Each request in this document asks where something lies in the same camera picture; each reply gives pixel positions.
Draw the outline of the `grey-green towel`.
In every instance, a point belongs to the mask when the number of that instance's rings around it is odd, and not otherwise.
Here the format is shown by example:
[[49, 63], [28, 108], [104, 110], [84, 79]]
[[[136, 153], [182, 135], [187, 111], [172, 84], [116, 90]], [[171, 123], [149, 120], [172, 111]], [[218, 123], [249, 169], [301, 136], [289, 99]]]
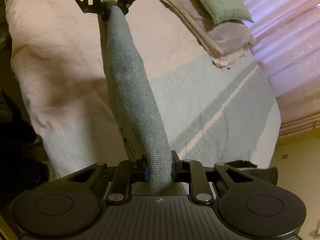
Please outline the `grey-green towel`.
[[115, 0], [103, 0], [98, 16], [101, 54], [108, 97], [125, 151], [130, 159], [146, 159], [148, 181], [134, 186], [137, 194], [185, 194], [172, 178], [172, 154], [143, 60], [127, 20]]

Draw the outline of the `green knitted pillow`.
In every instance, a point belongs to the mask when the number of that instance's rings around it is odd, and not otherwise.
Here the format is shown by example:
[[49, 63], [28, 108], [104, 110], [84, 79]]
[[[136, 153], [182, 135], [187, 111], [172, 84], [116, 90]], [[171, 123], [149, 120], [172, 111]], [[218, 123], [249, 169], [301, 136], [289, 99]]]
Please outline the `green knitted pillow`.
[[199, 0], [215, 25], [225, 21], [253, 22], [249, 10], [242, 0]]

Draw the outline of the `pink window curtain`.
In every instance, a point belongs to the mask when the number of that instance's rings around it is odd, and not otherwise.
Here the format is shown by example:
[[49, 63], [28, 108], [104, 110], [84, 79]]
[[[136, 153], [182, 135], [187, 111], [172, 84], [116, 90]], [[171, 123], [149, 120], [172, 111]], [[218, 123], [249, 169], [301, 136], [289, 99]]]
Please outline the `pink window curtain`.
[[251, 52], [281, 115], [282, 138], [319, 129], [319, 0], [243, 0]]

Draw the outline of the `black folded clothes stack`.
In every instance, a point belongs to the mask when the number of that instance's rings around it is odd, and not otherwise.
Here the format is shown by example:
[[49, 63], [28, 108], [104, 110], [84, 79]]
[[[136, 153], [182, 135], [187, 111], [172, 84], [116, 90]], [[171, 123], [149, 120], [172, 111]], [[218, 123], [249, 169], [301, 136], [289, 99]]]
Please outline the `black folded clothes stack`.
[[257, 165], [243, 160], [228, 163], [216, 163], [216, 174], [213, 182], [218, 198], [245, 198], [255, 193], [266, 192], [277, 186], [278, 170], [272, 168], [257, 168]]

